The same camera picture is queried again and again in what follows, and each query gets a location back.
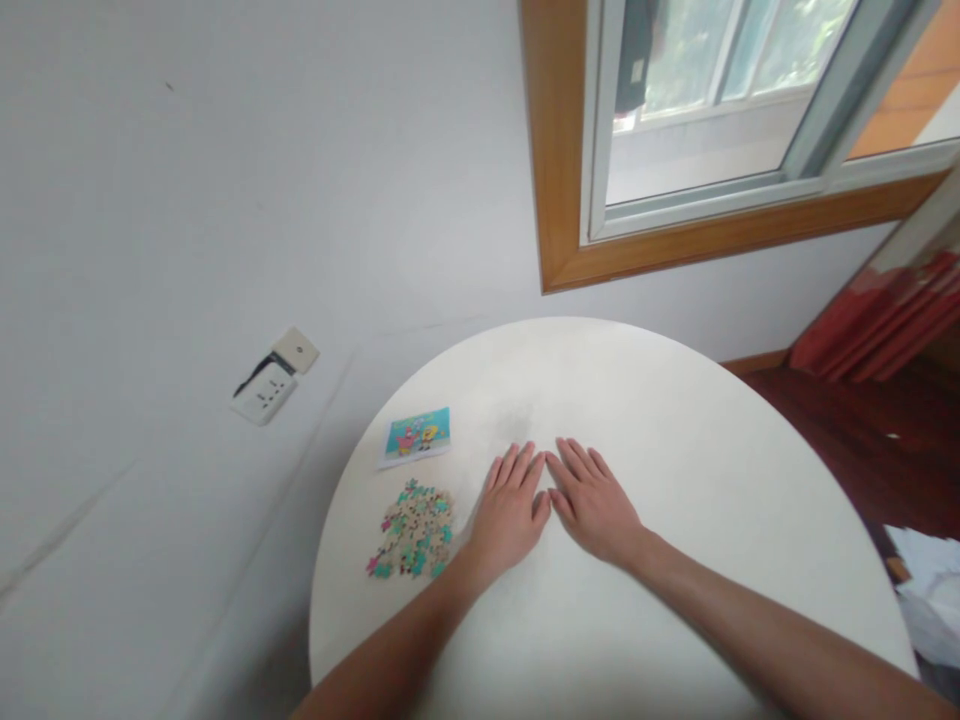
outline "patrick star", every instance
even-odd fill
[[[408,427],[407,432],[403,435],[403,437],[397,438],[397,453],[400,455],[400,457],[410,454],[410,450],[411,448],[413,448],[413,444],[417,441],[417,438],[419,437],[420,437],[419,432],[414,433],[413,428]]]

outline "cartoon character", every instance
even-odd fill
[[[404,433],[403,437],[397,438],[397,454],[400,457],[404,455],[409,455],[410,450],[413,448],[413,444],[417,441],[417,438],[420,437],[420,433],[414,433],[413,428],[408,427],[407,432]]]
[[[420,450],[429,450],[430,443],[433,442],[438,432],[440,432],[440,428],[436,425],[427,425],[423,429],[423,439],[420,441]]]

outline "forearm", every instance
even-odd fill
[[[893,665],[651,534],[630,570],[731,664],[800,718],[955,718]]]
[[[461,553],[403,610],[337,665],[294,720],[402,715],[490,581]]]

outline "pile of puzzle pieces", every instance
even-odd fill
[[[383,516],[380,529],[386,537],[367,563],[367,574],[388,578],[399,569],[401,575],[417,577],[427,571],[436,577],[443,572],[453,540],[452,508],[450,493],[410,480]]]

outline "curtain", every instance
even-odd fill
[[[790,367],[886,380],[960,318],[960,214],[926,247],[913,235],[905,226],[880,249],[797,341]]]

